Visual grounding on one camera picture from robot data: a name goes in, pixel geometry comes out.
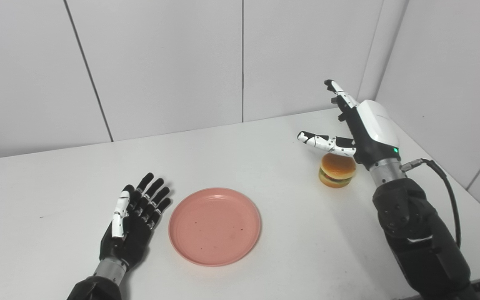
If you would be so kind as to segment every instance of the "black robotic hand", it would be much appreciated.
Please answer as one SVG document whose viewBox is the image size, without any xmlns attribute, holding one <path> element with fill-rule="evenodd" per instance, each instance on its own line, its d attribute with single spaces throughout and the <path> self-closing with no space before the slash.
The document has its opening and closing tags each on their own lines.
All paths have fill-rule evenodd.
<svg viewBox="0 0 480 300">
<path fill-rule="evenodd" d="M 170 189 L 160 189 L 164 185 L 162 178 L 158 178 L 143 192 L 153 177 L 152 173 L 148 173 L 136 189 L 131 185 L 123 189 L 130 194 L 127 216 L 122 220 L 124 234 L 122 237 L 114 237 L 113 223 L 110 223 L 101 240 L 99 260 L 117 258 L 126 265 L 127 271 L 142 260 L 155 225 L 162 212 L 171 204 L 171 200 L 165 198 Z"/>
<path fill-rule="evenodd" d="M 142 258 L 153 230 L 171 204 L 170 189 L 148 173 L 135 189 L 127 185 L 118 199 L 112 222 L 101 239 L 99 265 L 94 275 L 77 283 L 68 300 L 121 300 L 119 284 Z"/>
</svg>

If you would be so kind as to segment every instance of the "robot finger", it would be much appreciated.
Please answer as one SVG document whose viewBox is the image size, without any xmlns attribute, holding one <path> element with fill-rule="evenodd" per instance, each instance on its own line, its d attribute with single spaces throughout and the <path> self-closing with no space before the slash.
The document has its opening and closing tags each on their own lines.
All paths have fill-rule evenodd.
<svg viewBox="0 0 480 300">
<path fill-rule="evenodd" d="M 156 210 L 153 211 L 153 213 L 149 217 L 149 220 L 147 220 L 147 226 L 149 226 L 150 229 L 155 228 L 159 219 L 160 219 L 160 213 L 158 213 Z"/>
<path fill-rule="evenodd" d="M 134 213 L 137 215 L 137 216 L 140 216 L 143 212 L 143 210 L 148 207 L 149 204 L 149 199 L 145 196 L 142 196 L 139 200 L 138 200 L 138 203 L 135 207 L 135 210 L 134 210 Z"/>
<path fill-rule="evenodd" d="M 337 97 L 342 97 L 342 100 L 347 103 L 349 108 L 358 106 L 358 102 L 350 94 L 346 93 L 334 80 L 327 79 L 324 83 L 327 85 L 329 91 L 335 93 Z"/>
<path fill-rule="evenodd" d="M 145 209 L 143 209 L 142 211 L 142 214 L 141 214 L 141 217 L 142 219 L 144 220 L 144 222 L 147 222 L 149 220 L 149 217 L 153 214 L 153 212 L 155 211 L 155 207 L 153 205 L 148 204 Z"/>
<path fill-rule="evenodd" d="M 301 131 L 297 137 L 301 142 L 327 152 L 330 152 L 335 147 L 333 139 L 330 139 L 328 135 L 315 135 L 314 133 Z"/>
<path fill-rule="evenodd" d="M 154 193 L 164 184 L 164 179 L 158 178 L 151 186 L 149 189 L 145 192 L 144 196 L 147 197 L 147 199 L 150 199 Z"/>
<path fill-rule="evenodd" d="M 165 198 L 158 204 L 156 211 L 162 215 L 162 213 L 164 213 L 166 208 L 168 208 L 168 206 L 170 206 L 171 203 L 172 203 L 172 200 L 170 198 Z"/>
<path fill-rule="evenodd" d="M 129 205 L 127 206 L 128 211 L 132 211 L 136 208 L 138 202 L 140 201 L 140 198 L 142 197 L 142 193 L 139 192 L 138 190 L 134 190 L 131 193 L 131 196 L 129 198 Z"/>
<path fill-rule="evenodd" d="M 132 192 L 135 191 L 135 187 L 132 186 L 132 185 L 130 185 L 130 184 L 128 184 L 128 185 L 126 185 L 126 186 L 123 188 L 123 190 L 125 190 L 125 191 L 129 192 L 129 194 L 131 194 Z"/>
<path fill-rule="evenodd" d="M 153 180 L 153 178 L 155 178 L 155 175 L 153 175 L 153 173 L 147 173 L 147 175 L 145 175 L 138 184 L 137 191 L 142 194 L 143 190 L 145 190 L 145 187 L 151 182 L 151 180 Z"/>
<path fill-rule="evenodd" d="M 112 237 L 122 238 L 125 236 L 128 228 L 124 228 L 124 219 L 128 216 L 127 206 L 129 204 L 130 193 L 128 190 L 122 190 L 118 201 L 116 202 L 116 208 L 112 215 Z"/>
<path fill-rule="evenodd" d="M 162 188 L 162 190 L 159 190 L 158 193 L 153 197 L 151 204 L 154 207 L 157 207 L 158 203 L 160 203 L 160 201 L 162 201 L 162 199 L 166 197 L 166 195 L 168 195 L 169 193 L 170 193 L 170 189 L 167 186 L 165 186 L 164 188 Z"/>
</svg>

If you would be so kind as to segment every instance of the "wall seam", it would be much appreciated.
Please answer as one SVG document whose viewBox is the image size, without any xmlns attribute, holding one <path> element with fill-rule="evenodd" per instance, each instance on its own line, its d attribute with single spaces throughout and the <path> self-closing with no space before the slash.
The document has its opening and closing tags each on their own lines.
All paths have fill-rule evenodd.
<svg viewBox="0 0 480 300">
<path fill-rule="evenodd" d="M 86 67 L 86 72 L 88 73 L 88 78 L 90 79 L 90 83 L 92 84 L 92 88 L 94 89 L 95 98 L 97 99 L 97 104 L 99 105 L 99 110 L 101 111 L 101 115 L 103 116 L 103 122 L 105 122 L 105 127 L 107 128 L 108 136 L 111 142 L 114 142 L 112 138 L 112 133 L 110 132 L 110 127 L 107 122 L 107 117 L 105 116 L 105 111 L 103 110 L 103 105 L 101 104 L 101 100 L 99 99 L 99 94 L 97 93 L 98 90 L 95 87 L 94 79 L 92 78 L 92 72 L 90 71 L 90 67 L 88 66 L 88 61 L 86 60 L 86 56 L 84 55 L 83 45 L 80 42 L 79 35 L 77 33 L 77 28 L 75 27 L 75 23 L 72 17 L 72 13 L 70 12 L 70 7 L 68 5 L 67 0 L 63 0 L 64 6 L 66 7 L 66 12 L 68 12 L 68 17 L 70 19 L 70 23 L 72 23 L 72 28 L 75 34 L 75 38 L 77 40 L 77 45 L 79 46 L 80 54 L 82 56 L 82 60 L 84 61 L 84 66 Z"/>
<path fill-rule="evenodd" d="M 385 0 L 382 0 L 381 9 L 379 9 L 379 15 L 377 16 L 377 23 L 375 24 L 375 30 L 373 31 L 372 40 L 370 42 L 370 49 L 366 56 L 366 63 L 364 64 L 364 70 L 362 71 L 362 78 L 360 79 L 360 84 L 358 85 L 357 100 L 358 95 L 360 95 L 360 90 L 362 89 L 362 81 L 364 81 L 364 76 L 366 75 L 366 70 L 368 68 L 368 61 L 370 61 L 370 54 L 372 52 L 373 41 L 375 40 L 375 35 L 377 34 L 377 29 L 379 28 L 379 21 L 381 20 L 381 13 L 383 12 L 383 6 L 385 5 Z"/>
<path fill-rule="evenodd" d="M 375 101 L 377 101 L 377 95 L 379 94 L 379 89 L 381 88 L 383 78 L 385 77 L 385 72 L 386 72 L 386 69 L 388 67 L 388 63 L 390 62 L 390 57 L 392 57 L 392 51 L 394 50 L 396 40 L 398 39 L 397 37 L 400 34 L 401 25 L 403 23 L 403 19 L 405 18 L 405 13 L 406 13 L 406 10 L 407 10 L 407 7 L 408 7 L 408 2 L 409 2 L 409 0 L 405 1 L 405 7 L 403 8 L 400 19 L 398 20 L 396 32 L 394 34 L 394 38 L 392 39 L 392 44 L 390 45 L 390 50 L 388 51 L 388 55 L 386 56 L 387 59 L 386 59 L 386 62 L 384 64 L 383 68 L 382 68 L 381 76 L 379 78 L 379 83 L 377 84 L 377 88 L 375 89 L 375 95 L 373 96 L 373 100 L 375 100 Z"/>
</svg>

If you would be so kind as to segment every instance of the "black arm joint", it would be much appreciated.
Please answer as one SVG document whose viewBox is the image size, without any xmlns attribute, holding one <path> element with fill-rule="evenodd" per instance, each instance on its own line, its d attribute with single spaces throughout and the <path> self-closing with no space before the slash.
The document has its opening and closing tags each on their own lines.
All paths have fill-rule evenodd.
<svg viewBox="0 0 480 300">
<path fill-rule="evenodd" d="M 409 178 L 396 179 L 375 190 L 373 204 L 385 233 L 399 239 L 429 237 L 426 219 L 436 210 L 425 199 L 425 193 Z"/>
<path fill-rule="evenodd" d="M 116 283 L 91 276 L 77 283 L 67 300 L 122 300 L 122 295 Z"/>
</svg>

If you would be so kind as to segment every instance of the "pink plate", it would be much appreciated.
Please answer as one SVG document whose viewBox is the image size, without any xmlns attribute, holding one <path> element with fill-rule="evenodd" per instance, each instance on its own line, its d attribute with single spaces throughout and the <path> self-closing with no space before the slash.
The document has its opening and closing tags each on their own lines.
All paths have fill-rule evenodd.
<svg viewBox="0 0 480 300">
<path fill-rule="evenodd" d="M 177 205 L 169 232 L 183 258 L 202 266 L 223 266 L 243 258 L 255 245 L 260 215 L 240 192 L 207 188 Z"/>
</svg>

